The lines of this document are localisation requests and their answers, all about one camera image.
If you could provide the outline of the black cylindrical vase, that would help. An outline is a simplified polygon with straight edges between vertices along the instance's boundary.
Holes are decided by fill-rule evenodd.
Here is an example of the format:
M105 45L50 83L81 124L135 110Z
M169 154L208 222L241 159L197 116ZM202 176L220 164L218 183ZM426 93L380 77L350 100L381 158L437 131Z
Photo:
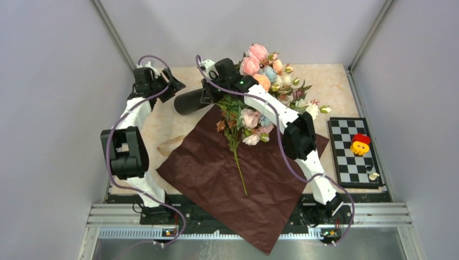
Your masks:
M202 103L201 98L204 89L196 89L187 93L178 95L174 100L174 108L180 115L189 115L205 107L208 103Z

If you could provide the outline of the colourful artificial flower bunch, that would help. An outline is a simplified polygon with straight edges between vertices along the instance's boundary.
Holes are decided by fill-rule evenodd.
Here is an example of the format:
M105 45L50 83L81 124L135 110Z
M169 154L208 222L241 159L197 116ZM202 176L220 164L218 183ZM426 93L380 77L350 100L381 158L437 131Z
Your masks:
M307 101L306 93L310 86L298 78L291 78L293 68L289 64L283 65L278 53L269 53L261 44L252 44L235 65L239 74L252 76L269 94L300 114L307 112L314 120L318 114L331 111L328 105L321 106L316 100ZM270 140L270 133L276 126L259 111L231 95L225 95L216 105L222 112L222 118L237 122L240 142L254 146Z

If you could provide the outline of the brown small rose stem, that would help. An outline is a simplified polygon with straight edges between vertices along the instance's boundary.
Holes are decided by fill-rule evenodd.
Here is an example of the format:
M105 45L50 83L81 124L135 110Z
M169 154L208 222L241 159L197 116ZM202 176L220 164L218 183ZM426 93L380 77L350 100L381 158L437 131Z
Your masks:
M224 136L227 138L228 146L230 151L233 153L233 159L237 166L241 183L243 186L244 194L247 196L247 187L245 184L244 176L240 167L239 157L238 157L238 146L239 146L239 128L237 127L237 122L234 120L222 118L216 124L217 132L223 132Z

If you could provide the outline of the beige satin ribbon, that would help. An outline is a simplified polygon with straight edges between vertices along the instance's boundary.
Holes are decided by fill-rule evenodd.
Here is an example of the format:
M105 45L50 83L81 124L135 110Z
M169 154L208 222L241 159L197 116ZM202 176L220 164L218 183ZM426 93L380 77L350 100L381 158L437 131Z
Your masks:
M184 139L184 135L174 137L160 143L156 149L162 156L169 157L170 154L182 144Z

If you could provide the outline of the red paper bouquet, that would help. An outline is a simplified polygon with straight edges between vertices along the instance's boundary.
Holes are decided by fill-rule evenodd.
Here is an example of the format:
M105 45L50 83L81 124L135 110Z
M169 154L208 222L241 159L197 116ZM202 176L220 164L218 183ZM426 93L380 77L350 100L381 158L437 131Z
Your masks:
M274 133L268 142L240 144L236 152L217 131L212 107L185 137L158 174L184 196L268 255L306 184L299 166L284 161Z

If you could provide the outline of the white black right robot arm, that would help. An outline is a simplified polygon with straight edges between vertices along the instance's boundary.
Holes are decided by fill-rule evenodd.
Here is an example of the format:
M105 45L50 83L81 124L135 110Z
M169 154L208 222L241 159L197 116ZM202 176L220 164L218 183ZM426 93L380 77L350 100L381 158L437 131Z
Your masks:
M197 55L195 62L204 78L201 102L217 103L225 95L231 95L274 123L284 160L295 161L303 172L293 175L312 186L318 218L324 223L337 219L343 200L320 163L312 116L288 108L255 78L239 74L229 58L214 62Z

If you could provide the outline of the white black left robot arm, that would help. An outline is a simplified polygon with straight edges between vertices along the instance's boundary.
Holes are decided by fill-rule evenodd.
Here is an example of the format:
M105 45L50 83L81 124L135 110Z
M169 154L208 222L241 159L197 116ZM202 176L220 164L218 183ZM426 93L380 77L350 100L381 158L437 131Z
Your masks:
M150 65L138 66L133 74L135 81L124 112L111 129L100 134L104 159L113 185L120 187L116 179L126 181L125 188L137 192L143 206L154 209L153 217L167 224L173 219L174 210L165 204L166 193L149 172L149 155L141 129L156 101L168 101L185 85L169 68L157 71Z

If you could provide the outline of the red yellow toy block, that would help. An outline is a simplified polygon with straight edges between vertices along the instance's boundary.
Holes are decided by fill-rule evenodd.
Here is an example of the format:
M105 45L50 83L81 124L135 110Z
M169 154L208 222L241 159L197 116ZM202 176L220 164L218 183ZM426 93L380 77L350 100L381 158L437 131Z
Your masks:
M355 155L365 155L370 151L371 139L365 134L356 134L351 139L350 150Z

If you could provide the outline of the black white checkerboard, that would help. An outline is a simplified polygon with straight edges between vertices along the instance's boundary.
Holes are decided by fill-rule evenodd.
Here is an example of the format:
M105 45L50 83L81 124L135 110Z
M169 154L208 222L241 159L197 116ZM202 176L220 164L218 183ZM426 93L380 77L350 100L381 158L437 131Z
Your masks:
M331 117L328 121L330 144L337 183L344 188L378 189L383 186L373 144L363 155L351 150L356 134L370 136L365 118Z

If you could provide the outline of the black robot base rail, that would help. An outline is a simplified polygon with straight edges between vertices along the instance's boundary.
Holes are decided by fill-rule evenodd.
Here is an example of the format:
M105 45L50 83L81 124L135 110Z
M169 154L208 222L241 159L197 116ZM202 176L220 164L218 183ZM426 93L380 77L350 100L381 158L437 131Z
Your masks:
M235 234L226 224L211 216L185 196L169 196L167 201L175 202L174 206L185 216L187 222L185 234L213 233L217 230L222 234ZM166 236L175 236L183 223L175 211L160 207L158 212L154 212L144 207L140 199L136 199L132 204L132 210L141 215L140 224L142 225L166 224L174 226L169 233L163 233ZM329 227L325 227L323 231L319 232L319 236L338 237L341 230L345 229L350 222L351 215L351 207L343 205L333 217L329 217L323 209L316 206L311 194L303 194L281 233L304 234L320 225L328 225Z

